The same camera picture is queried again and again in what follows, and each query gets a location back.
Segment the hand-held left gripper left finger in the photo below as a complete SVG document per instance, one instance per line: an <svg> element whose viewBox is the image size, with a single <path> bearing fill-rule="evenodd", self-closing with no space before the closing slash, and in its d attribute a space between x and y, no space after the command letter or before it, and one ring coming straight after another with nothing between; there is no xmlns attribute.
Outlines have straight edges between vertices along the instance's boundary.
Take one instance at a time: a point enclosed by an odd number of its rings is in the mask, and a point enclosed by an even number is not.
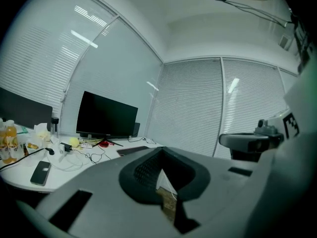
<svg viewBox="0 0 317 238"><path fill-rule="evenodd" d="M45 197L36 210L50 220L78 191L91 197L68 229L79 238L176 238L179 231L159 205L131 199L119 184L119 173L128 163L152 152L142 150L124 157L99 162Z"/></svg>

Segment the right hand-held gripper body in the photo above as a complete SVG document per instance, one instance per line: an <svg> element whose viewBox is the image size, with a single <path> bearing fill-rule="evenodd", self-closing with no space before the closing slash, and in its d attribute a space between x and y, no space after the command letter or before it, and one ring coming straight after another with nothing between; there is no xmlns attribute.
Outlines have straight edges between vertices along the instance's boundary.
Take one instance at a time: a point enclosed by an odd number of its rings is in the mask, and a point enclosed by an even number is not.
<svg viewBox="0 0 317 238"><path fill-rule="evenodd" d="M255 128L255 134L279 137L288 140L299 134L298 124L290 109L285 109L268 119L261 119Z"/></svg>

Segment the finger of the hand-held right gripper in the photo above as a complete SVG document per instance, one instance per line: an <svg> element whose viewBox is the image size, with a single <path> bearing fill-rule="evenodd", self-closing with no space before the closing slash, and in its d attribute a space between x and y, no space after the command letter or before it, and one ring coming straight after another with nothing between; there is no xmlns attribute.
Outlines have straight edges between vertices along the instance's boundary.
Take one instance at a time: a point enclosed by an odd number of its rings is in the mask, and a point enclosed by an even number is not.
<svg viewBox="0 0 317 238"><path fill-rule="evenodd" d="M223 133L218 139L220 145L230 150L232 160L249 162L258 162L263 152L277 148L283 141L284 136L280 133Z"/></svg>

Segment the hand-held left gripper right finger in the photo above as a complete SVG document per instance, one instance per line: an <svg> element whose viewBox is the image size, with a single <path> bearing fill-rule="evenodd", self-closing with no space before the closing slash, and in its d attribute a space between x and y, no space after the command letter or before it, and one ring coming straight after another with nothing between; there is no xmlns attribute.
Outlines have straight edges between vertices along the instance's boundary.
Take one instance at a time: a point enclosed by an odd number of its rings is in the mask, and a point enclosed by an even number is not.
<svg viewBox="0 0 317 238"><path fill-rule="evenodd" d="M174 226L164 238L251 238L252 211L263 189L263 160L212 158L161 149L163 170L177 191Z"/></svg>

